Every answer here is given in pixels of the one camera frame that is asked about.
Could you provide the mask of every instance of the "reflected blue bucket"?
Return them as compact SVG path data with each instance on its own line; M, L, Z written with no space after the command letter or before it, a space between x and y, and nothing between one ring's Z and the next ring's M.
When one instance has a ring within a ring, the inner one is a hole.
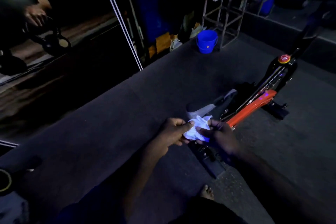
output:
M213 30L204 30L197 35L197 46L199 51L204 54L211 53L217 44L218 35Z

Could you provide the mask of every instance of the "crumpled white cloth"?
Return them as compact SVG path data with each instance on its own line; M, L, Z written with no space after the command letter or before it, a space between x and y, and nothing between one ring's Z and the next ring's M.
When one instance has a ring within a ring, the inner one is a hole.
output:
M195 124L193 125L193 127L188 130L187 132L185 132L183 135L185 138L189 139L189 140L201 140L201 141L206 141L209 142L209 138L202 136L200 133L197 132L196 127L200 127L200 128L205 128L210 130L209 125L208 125L208 121L212 118L212 116L204 116L203 118L201 116L196 116L195 119L191 119L189 121L193 121L195 122Z

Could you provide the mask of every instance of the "metal frame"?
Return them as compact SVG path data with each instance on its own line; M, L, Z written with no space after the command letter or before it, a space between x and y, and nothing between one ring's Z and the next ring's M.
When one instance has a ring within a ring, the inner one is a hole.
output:
M207 20L209 22L214 23L215 26L215 30L221 30L222 31L222 37L221 37L221 42L220 42L220 49L225 47L227 44L231 43L233 40L235 40L238 36L239 36L239 32L240 32L240 28L242 25L242 21L243 21L243 16L246 10L246 4L247 4L247 0L244 0L244 4L242 7L242 10L231 7L231 2L232 0L229 0L227 6L223 6L223 0L220 0L220 6L217 7L216 9L206 13L207 10L207 5L208 5L208 0L205 0L204 3L204 9L203 9L203 17L202 17L202 27L204 26L204 21ZM220 22L220 18L221 18L221 11L222 10L226 10L225 12L225 23ZM210 14L213 14L214 12L218 11L218 15L217 15L217 20L214 21L210 18L208 18L208 16ZM229 22L229 13L234 13L237 15L236 18L234 18L233 20L231 20ZM228 26L230 26L231 24L233 24L234 22L239 20L239 24L238 24L238 29L237 29L237 33L233 34L231 32L227 32L226 29L228 28ZM226 44L224 44L224 37L225 34L229 34L233 36L233 39L231 39L229 42L227 42Z

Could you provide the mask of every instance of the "bare foot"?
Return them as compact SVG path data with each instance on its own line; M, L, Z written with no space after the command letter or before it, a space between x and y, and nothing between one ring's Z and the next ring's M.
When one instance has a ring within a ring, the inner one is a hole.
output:
M204 185L204 187L200 191L199 195L201 197L206 198L206 199L214 200L214 195L213 195L212 188L210 188L208 185Z

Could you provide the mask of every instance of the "yellow ring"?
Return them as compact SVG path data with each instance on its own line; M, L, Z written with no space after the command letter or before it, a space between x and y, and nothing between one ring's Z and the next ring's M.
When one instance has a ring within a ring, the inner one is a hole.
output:
M12 185L12 177L9 174L9 172L7 172L6 170L0 169L0 172L5 173L8 176L8 180L9 180L7 187L5 187L4 189L0 189L0 192L4 192L5 190L9 189L9 187Z

